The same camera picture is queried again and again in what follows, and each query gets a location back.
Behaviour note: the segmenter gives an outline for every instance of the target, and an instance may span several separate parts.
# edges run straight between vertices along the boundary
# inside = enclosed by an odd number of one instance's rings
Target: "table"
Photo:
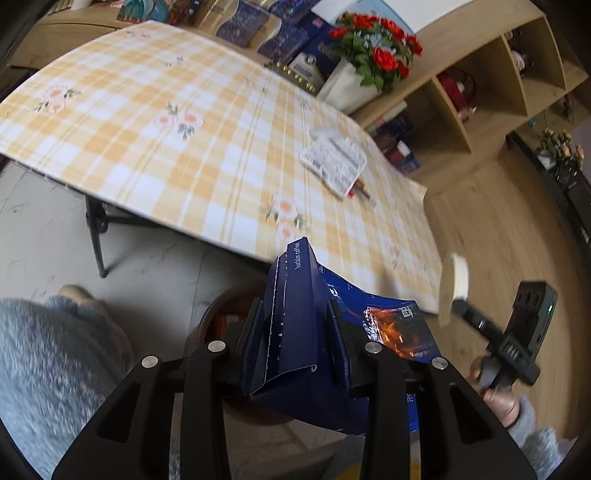
[[[305,235],[360,288],[437,310],[425,189],[350,118],[218,43],[154,22],[115,31],[26,81],[0,118],[0,153],[92,197],[264,261]],[[375,210],[299,164],[315,127],[366,152]]]

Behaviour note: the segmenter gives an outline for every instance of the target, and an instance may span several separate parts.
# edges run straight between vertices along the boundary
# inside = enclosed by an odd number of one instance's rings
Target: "red rose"
[[[346,28],[333,28],[330,32],[329,32],[329,37],[330,38],[343,38],[343,36],[347,33],[347,29]]]
[[[353,24],[356,28],[372,28],[374,26],[374,22],[372,21],[371,17],[367,15],[360,15],[353,20]]]
[[[417,37],[413,35],[409,35],[407,37],[407,45],[413,51],[415,55],[422,55],[423,54],[423,46],[418,42]]]
[[[394,55],[392,55],[388,50],[375,48],[374,60],[376,65],[386,72],[394,70],[396,67],[398,67],[398,62],[396,59],[394,59]]]
[[[383,18],[380,20],[380,23],[382,24],[382,26],[392,32],[392,35],[399,39],[402,40],[404,38],[404,30],[402,30],[402,28],[400,28],[399,26],[397,26],[396,23],[394,23],[392,20],[388,20],[387,18]]]
[[[399,63],[398,73],[402,78],[408,77],[408,67],[404,63]]]

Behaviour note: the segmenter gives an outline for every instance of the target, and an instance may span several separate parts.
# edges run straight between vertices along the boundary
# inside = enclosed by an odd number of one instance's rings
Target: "metal screw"
[[[209,342],[207,348],[210,352],[222,352],[226,348],[226,344],[221,340],[214,340],[213,342]]]
[[[445,360],[442,356],[437,356],[433,360],[431,360],[431,364],[438,370],[445,370],[449,365],[449,362]]]
[[[144,368],[152,368],[158,365],[158,357],[154,355],[145,356],[142,359],[142,367]]]
[[[365,344],[365,351],[368,353],[380,353],[382,351],[382,344],[378,342],[368,342]]]

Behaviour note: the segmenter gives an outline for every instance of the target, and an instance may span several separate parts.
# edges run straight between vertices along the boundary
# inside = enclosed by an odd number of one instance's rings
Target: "shelf compartment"
[[[527,118],[527,104],[519,73],[503,37],[459,61],[456,66],[476,81],[471,104],[476,113],[463,124],[474,148],[490,137],[504,137]]]
[[[562,68],[564,70],[564,79],[566,81],[566,91],[577,88],[581,83],[589,78],[589,75],[583,68],[583,64],[574,52],[573,47],[570,46],[569,42],[561,34],[554,31],[554,38],[558,45],[558,51],[562,58]]]
[[[447,137],[444,142],[446,145],[439,147],[445,150],[452,145],[455,152],[471,152],[466,130],[437,79],[431,79],[405,100],[408,105],[405,113],[415,126],[410,138],[418,139],[413,143],[423,142],[425,148],[429,149],[433,142],[439,144],[438,139],[443,135]]]
[[[511,41],[516,50],[526,54],[528,66],[522,78],[528,115],[540,113],[566,92],[566,78],[558,45],[546,17],[531,21],[518,29]]]
[[[561,114],[558,105],[551,105],[534,117],[537,123],[533,127],[530,127],[526,123],[517,129],[519,136],[532,150],[536,150],[540,146],[544,128],[547,127],[555,132],[561,132],[562,130],[572,131],[591,117],[591,112],[577,95],[571,95],[571,99],[573,101],[574,112],[571,120],[574,121],[574,124]]]

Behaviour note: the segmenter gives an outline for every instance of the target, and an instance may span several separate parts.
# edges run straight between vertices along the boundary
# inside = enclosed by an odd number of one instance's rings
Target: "tape roll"
[[[454,300],[468,298],[468,286],[468,262],[458,254],[447,254],[443,260],[439,284],[439,326],[445,327],[449,323]]]

